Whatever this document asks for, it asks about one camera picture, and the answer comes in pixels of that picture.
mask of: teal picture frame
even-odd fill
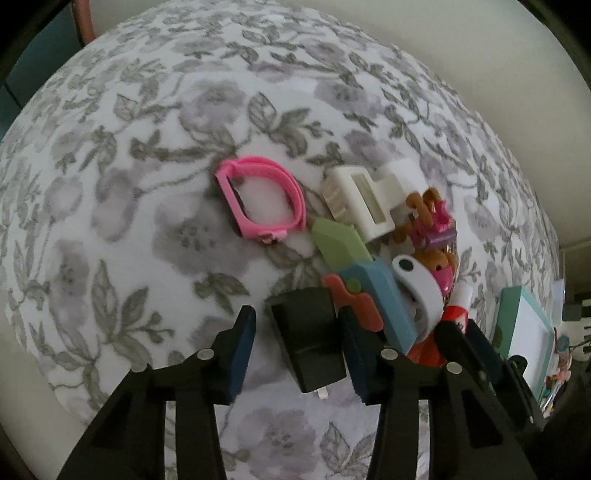
[[[508,287],[504,288],[501,292],[501,298],[499,300],[498,313],[496,317],[496,325],[497,328],[500,329],[502,337],[500,344],[495,345],[495,347],[501,357],[505,359],[509,358],[509,352],[511,350],[513,336],[515,333],[515,325],[517,324],[518,320],[517,317],[519,306],[522,301],[526,301],[531,306],[533,311],[538,316],[541,324],[548,332],[546,346],[544,350],[540,352],[540,357],[542,355],[544,355],[544,357],[542,359],[542,368],[539,378],[535,386],[530,385],[534,396],[537,399],[540,399],[544,391],[546,373],[548,371],[548,365],[550,364],[550,359],[552,357],[552,350],[554,346],[554,328],[548,320],[548,317],[542,311],[538,302],[534,300],[530,292],[524,287]]]

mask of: wall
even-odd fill
[[[91,0],[97,30],[159,0]],[[591,92],[549,30],[516,0],[284,0],[358,24],[456,88],[513,151],[563,245],[591,238]]]

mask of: light blue plastic piece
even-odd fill
[[[356,278],[364,292],[371,295],[384,321],[388,342],[405,355],[417,341],[417,328],[402,301],[400,290],[392,272],[379,258],[372,262],[359,262],[341,271],[339,276],[347,282]]]

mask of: pink watch strap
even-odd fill
[[[258,225],[249,220],[230,185],[230,179],[234,177],[264,177],[278,183],[290,198],[294,220],[280,225]],[[268,244],[284,240],[289,230],[306,228],[306,203],[300,185],[291,173],[278,163],[264,157],[224,160],[216,172],[216,178],[238,223],[238,228],[245,238],[259,239]]]

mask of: floral pattern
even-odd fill
[[[379,408],[348,380],[326,401],[300,394],[264,308],[320,285],[326,266],[307,232],[265,246],[237,236],[213,173],[243,155],[293,173],[309,225],[329,216],[318,193],[328,168],[410,158],[457,220],[458,276],[475,288],[483,331],[493,337],[505,286],[548,307],[554,229],[511,152],[444,80],[312,9],[173,0],[74,56],[0,144],[8,316],[58,399],[89,422],[129,368],[181,362],[251,304],[259,327],[243,393],[217,411],[226,470],[365,479]],[[396,254],[391,242],[372,249]],[[422,478],[426,417],[421,406]]]

